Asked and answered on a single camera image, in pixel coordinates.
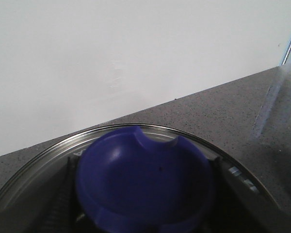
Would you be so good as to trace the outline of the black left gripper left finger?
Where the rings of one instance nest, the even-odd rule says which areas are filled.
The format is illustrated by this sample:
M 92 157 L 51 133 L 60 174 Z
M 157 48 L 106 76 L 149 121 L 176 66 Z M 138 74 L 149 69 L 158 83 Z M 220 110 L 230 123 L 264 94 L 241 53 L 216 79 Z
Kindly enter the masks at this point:
M 69 157 L 60 173 L 59 185 L 47 182 L 54 192 L 48 200 L 45 192 L 31 196 L 0 212 L 0 233 L 71 233 L 75 205 L 75 173 L 79 157 Z

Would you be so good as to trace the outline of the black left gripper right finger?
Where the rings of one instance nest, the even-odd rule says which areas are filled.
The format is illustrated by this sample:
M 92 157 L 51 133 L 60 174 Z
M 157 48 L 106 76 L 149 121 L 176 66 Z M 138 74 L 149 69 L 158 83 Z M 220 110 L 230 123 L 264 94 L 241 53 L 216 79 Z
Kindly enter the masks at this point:
M 267 232 L 291 233 L 291 216 L 264 197 L 249 174 L 219 157 L 212 160 L 212 166 L 240 203 Z

